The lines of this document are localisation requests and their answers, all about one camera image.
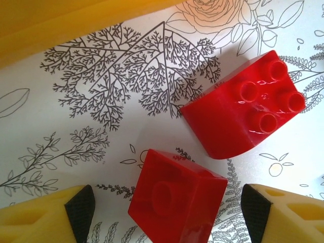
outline line drawing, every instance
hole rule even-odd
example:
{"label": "line drawing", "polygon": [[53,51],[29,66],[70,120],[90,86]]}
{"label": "line drawing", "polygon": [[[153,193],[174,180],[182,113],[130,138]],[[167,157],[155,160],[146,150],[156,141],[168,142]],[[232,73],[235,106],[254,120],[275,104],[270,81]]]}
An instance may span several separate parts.
{"label": "line drawing", "polygon": [[[87,243],[100,243],[101,224],[102,224],[102,222],[97,223],[94,226],[92,233],[89,232]],[[115,233],[117,231],[118,224],[119,224],[119,222],[115,222],[109,227],[108,232],[105,236],[105,241],[103,243],[117,242],[117,241],[115,241]],[[121,239],[121,243],[129,243],[130,240],[132,239],[133,233],[135,232],[135,230],[137,228],[138,228],[137,226],[133,226],[133,227],[129,228],[124,233],[124,235]],[[147,239],[147,236],[143,233],[138,237],[138,239],[136,240],[136,243],[144,243],[144,241],[146,239]]]}
{"label": "line drawing", "polygon": [[9,116],[28,100],[30,89],[16,89],[0,97],[0,118]]}
{"label": "line drawing", "polygon": [[303,82],[307,83],[304,88],[304,97],[306,100],[306,108],[301,113],[306,113],[317,106],[324,98],[324,70],[315,71],[317,63],[309,61],[305,58],[293,56],[280,56],[280,59],[290,64],[289,76],[294,84]]}
{"label": "line drawing", "polygon": [[237,0],[228,5],[219,5],[219,1],[187,0],[177,5],[177,10],[168,20],[167,25],[187,34],[216,33],[214,45],[222,50],[230,43],[238,42],[237,55],[250,49],[256,49],[258,56],[262,45],[273,48],[277,42],[276,29],[291,26],[301,15],[304,1],[296,1],[281,13],[268,9],[267,14],[260,14],[261,8],[271,0]]}
{"label": "line drawing", "polygon": [[89,126],[80,131],[75,130],[70,134],[73,146],[64,152],[60,152],[57,148],[61,138],[55,138],[56,132],[49,137],[44,137],[44,144],[36,143],[34,148],[27,147],[28,154],[19,158],[24,170],[20,173],[11,170],[5,181],[0,181],[0,188],[3,188],[4,193],[10,197],[18,189],[30,196],[42,196],[58,190],[54,187],[58,179],[43,182],[42,169],[54,171],[57,169],[55,162],[60,160],[64,160],[70,167],[77,165],[80,160],[95,162],[102,160],[106,153],[103,148],[109,146],[106,134],[105,130],[94,130]]}
{"label": "line drawing", "polygon": [[276,163],[272,163],[269,167],[269,175],[271,175],[272,177],[277,177],[277,176],[281,175],[281,173],[284,169],[284,166],[293,166],[294,165],[291,162],[280,163],[281,161],[283,161],[286,158],[286,156],[288,154],[289,153],[285,153],[280,158],[276,158],[275,156],[273,156],[272,154],[269,154],[269,153],[261,153],[259,155],[262,157],[277,161]]}
{"label": "line drawing", "polygon": [[116,131],[131,93],[141,94],[138,102],[148,115],[179,118],[179,109],[201,95],[204,84],[218,81],[215,50],[210,39],[193,43],[165,22],[144,35],[122,23],[47,50],[40,68],[61,74],[53,90],[64,94],[59,104],[69,107],[70,118],[89,113]]}
{"label": "line drawing", "polygon": [[299,43],[299,44],[304,44],[304,40],[303,39],[300,39],[300,38],[297,38],[297,42]]}
{"label": "line drawing", "polygon": [[[132,144],[130,144],[130,150],[131,150],[131,153],[136,154],[135,147]],[[123,161],[121,161],[119,163],[125,164],[125,165],[132,165],[132,164],[137,163],[138,164],[137,166],[139,168],[143,168],[147,152],[148,152],[148,149],[144,149],[141,151],[139,156],[133,156],[133,158],[124,159]]]}
{"label": "line drawing", "polygon": [[116,195],[121,195],[123,193],[125,193],[124,198],[130,198],[130,201],[132,200],[131,196],[134,195],[134,191],[135,191],[135,186],[132,186],[131,188],[127,188],[125,186],[119,186],[119,185],[108,185],[105,186],[105,184],[97,184],[96,187],[98,187],[99,189],[103,189],[103,190],[110,190],[111,192],[116,191]]}
{"label": "line drawing", "polygon": [[[300,187],[309,187],[309,185],[307,185],[307,184],[300,184],[299,186]],[[314,198],[314,196],[312,194],[307,194],[306,196],[307,197]],[[320,199],[320,200],[323,200],[324,201],[324,192],[320,192],[319,193],[319,197],[317,199]]]}
{"label": "line drawing", "polygon": [[[182,158],[186,158],[194,162],[194,160],[191,159],[191,156],[182,148],[177,147],[176,151]],[[281,160],[283,160],[286,155],[287,154],[284,154],[281,157]],[[227,165],[228,185],[214,223],[214,227],[217,227],[217,229],[212,232],[211,235],[213,241],[210,241],[209,243],[251,242],[240,207],[240,196],[243,187],[241,186],[241,182],[238,180],[235,166],[231,159],[227,160]],[[116,194],[123,194],[126,192],[125,196],[127,195],[127,197],[124,196],[124,198],[132,196],[135,191],[135,187],[129,189],[126,187],[120,187],[119,185],[117,186],[117,188],[116,186],[111,185],[97,185],[97,187],[104,190],[110,190],[112,192],[116,191]]]}

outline rose drawing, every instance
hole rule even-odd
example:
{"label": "rose drawing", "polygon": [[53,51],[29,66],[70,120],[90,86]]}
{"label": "rose drawing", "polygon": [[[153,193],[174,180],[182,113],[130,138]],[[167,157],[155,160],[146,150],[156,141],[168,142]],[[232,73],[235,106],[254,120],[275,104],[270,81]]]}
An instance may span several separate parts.
{"label": "rose drawing", "polygon": [[178,4],[185,19],[200,33],[215,33],[234,27],[245,0],[188,0]]}

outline red lego duplo brick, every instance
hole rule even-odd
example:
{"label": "red lego duplo brick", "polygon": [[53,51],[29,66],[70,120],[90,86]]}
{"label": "red lego duplo brick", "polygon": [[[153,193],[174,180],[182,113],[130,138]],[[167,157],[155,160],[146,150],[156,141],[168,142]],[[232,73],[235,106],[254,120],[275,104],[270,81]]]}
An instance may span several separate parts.
{"label": "red lego duplo brick", "polygon": [[206,243],[227,179],[150,149],[128,213],[154,243]]}
{"label": "red lego duplo brick", "polygon": [[211,158],[242,154],[305,109],[275,51],[247,62],[181,112]]}

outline berry drawing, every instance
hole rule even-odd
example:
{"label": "berry drawing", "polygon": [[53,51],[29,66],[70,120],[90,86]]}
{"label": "berry drawing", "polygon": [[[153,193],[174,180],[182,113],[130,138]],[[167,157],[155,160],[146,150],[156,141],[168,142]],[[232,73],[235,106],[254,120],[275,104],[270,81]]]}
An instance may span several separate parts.
{"label": "berry drawing", "polygon": [[269,154],[269,153],[261,153],[259,155],[262,156],[262,157],[265,157],[265,158],[268,158],[268,159],[272,159],[272,160],[276,160],[277,161],[276,163],[273,163],[269,167],[269,174],[272,177],[277,177],[277,176],[280,176],[281,175],[281,173],[282,173],[282,171],[283,171],[283,169],[284,169],[285,166],[293,166],[294,165],[291,162],[281,163],[281,161],[283,161],[288,154],[289,153],[285,153],[279,159],[276,158],[275,156]]}

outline yellow surface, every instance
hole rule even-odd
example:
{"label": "yellow surface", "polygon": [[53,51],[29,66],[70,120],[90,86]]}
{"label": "yellow surface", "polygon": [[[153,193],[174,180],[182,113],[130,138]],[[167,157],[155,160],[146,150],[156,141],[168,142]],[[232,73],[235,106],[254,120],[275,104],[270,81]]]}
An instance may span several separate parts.
{"label": "yellow surface", "polygon": [[273,204],[262,243],[323,243],[324,201],[250,184]]}
{"label": "yellow surface", "polygon": [[1,243],[74,243],[64,205],[84,186],[0,209]]}
{"label": "yellow surface", "polygon": [[183,0],[0,0],[0,68]]}

